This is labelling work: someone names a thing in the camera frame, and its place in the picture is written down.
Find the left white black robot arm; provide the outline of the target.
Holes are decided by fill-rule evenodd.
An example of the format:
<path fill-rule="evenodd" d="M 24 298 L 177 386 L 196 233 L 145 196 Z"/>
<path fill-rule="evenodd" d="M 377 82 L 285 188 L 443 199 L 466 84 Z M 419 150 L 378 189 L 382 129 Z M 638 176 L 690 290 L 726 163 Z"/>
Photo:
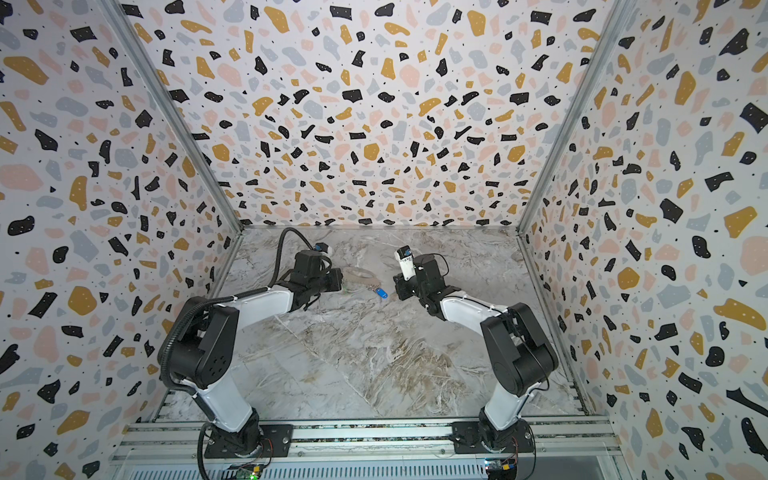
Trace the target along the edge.
<path fill-rule="evenodd" d="M 342 287 L 329 247 L 318 243 L 295 255 L 294 266 L 272 286 L 217 299 L 189 299 L 159 353 L 160 377 L 172 391 L 188 394 L 212 424 L 212 439 L 236 456 L 253 454 L 263 433 L 257 411 L 229 373 L 237 334 L 271 317 L 307 309 Z"/>

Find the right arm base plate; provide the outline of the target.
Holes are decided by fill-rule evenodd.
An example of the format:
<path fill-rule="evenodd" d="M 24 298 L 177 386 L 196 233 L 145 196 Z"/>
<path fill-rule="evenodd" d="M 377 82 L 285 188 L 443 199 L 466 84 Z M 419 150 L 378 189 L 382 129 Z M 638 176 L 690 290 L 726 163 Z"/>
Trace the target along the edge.
<path fill-rule="evenodd" d="M 449 439 L 456 454 L 532 453 L 534 437 L 529 424 L 517 421 L 505 430 L 496 430 L 486 421 L 456 421 L 451 424 Z"/>

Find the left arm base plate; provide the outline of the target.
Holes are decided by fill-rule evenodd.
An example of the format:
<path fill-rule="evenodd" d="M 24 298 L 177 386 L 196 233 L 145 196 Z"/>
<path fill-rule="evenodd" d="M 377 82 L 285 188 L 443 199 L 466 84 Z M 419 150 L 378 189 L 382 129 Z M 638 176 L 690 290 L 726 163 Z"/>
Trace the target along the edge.
<path fill-rule="evenodd" d="M 214 427 L 211 443 L 204 449 L 208 459 L 285 458 L 292 445 L 292 424 L 246 425 L 242 432 Z"/>

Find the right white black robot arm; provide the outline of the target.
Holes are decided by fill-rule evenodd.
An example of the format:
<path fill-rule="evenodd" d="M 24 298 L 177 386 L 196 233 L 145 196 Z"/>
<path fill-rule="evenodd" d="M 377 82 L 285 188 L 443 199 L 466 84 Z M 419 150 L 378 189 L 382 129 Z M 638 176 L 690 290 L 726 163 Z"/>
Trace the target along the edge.
<path fill-rule="evenodd" d="M 496 385 L 480 410 L 478 436 L 487 450 L 502 452 L 514 444 L 526 404 L 549 389 L 559 360 L 527 304 L 496 306 L 447 284 L 441 257 L 399 248 L 401 272 L 393 277 L 395 290 L 401 301 L 415 298 L 429 315 L 466 327 L 484 340 Z"/>

